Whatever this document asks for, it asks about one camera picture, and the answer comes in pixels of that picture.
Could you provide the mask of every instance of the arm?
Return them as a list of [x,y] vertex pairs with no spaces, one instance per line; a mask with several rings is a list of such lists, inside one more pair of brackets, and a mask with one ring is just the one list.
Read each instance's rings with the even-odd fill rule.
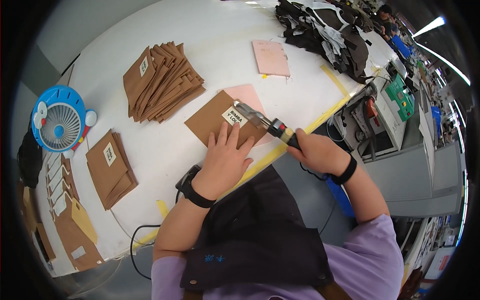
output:
[[[192,188],[202,197],[215,201],[237,184],[253,159],[246,158],[253,147],[254,137],[250,137],[237,150],[240,126],[233,125],[230,136],[228,125],[222,123],[218,141],[210,133],[208,150],[203,168],[192,180]],[[164,256],[182,256],[197,241],[202,223],[210,208],[199,207],[182,196],[172,208],[158,230],[153,260]]]
[[[297,129],[297,139],[302,151],[288,147],[287,151],[299,162],[309,168],[340,176],[350,163],[350,155],[323,135],[307,135]],[[352,177],[344,184],[352,204],[353,212],[359,223],[366,222],[388,212],[387,204],[370,176],[356,168]]]

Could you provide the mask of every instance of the right hand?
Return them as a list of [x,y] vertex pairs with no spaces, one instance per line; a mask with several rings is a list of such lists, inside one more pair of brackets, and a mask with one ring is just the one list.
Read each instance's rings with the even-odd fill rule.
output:
[[287,151],[296,160],[320,173],[340,176],[345,172],[350,163],[350,155],[330,138],[313,133],[307,135],[302,129],[297,129],[295,133],[301,151],[292,146]]

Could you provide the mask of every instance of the stack of brown envelopes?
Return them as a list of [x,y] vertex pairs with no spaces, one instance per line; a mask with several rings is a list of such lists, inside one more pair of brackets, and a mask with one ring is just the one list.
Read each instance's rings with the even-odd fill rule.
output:
[[205,91],[204,80],[173,42],[145,48],[123,76],[128,116],[162,122]]
[[137,185],[120,134],[107,134],[87,154],[87,166],[105,210],[109,210]]

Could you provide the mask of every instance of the white table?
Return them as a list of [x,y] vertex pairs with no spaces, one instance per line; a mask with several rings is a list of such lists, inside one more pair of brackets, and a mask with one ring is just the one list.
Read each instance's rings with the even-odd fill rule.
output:
[[[152,4],[112,26],[90,45],[75,62],[70,86],[83,98],[86,108],[94,109],[98,121],[71,160],[80,202],[85,207],[98,235],[97,248],[105,260],[124,255],[130,238],[122,231],[110,211],[105,211],[95,191],[85,154],[112,128],[119,132],[128,160],[139,185],[123,197],[112,211],[130,234],[139,225],[160,224],[163,218],[156,200],[171,209],[175,203],[175,183],[195,163],[206,147],[184,124],[219,89],[253,84],[267,116],[279,118],[292,128],[311,132],[338,110],[362,85],[338,74],[319,55],[284,44],[291,78],[268,76],[263,79],[252,50],[253,39],[284,42],[284,28],[273,15],[276,1],[260,5],[244,1],[163,0]],[[378,72],[396,54],[376,33],[362,33],[372,42],[365,72]],[[127,97],[122,76],[147,46],[162,42],[184,43],[185,55],[205,79],[207,91],[180,109],[169,120],[136,123],[127,116]],[[249,157],[254,163],[242,182],[282,155],[285,146],[275,139],[256,146]],[[37,188],[38,199],[46,190]],[[52,262],[53,276],[75,272],[67,258],[46,201],[40,201],[41,217],[57,255]],[[156,230],[144,228],[136,239],[151,240]]]

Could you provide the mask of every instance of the doraemon fan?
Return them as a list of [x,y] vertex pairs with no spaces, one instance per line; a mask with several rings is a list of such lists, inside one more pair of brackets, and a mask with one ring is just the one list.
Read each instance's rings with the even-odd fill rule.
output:
[[66,158],[73,156],[95,122],[96,113],[85,110],[80,95],[65,85],[43,92],[32,113],[32,130],[38,144],[48,151],[62,152]]

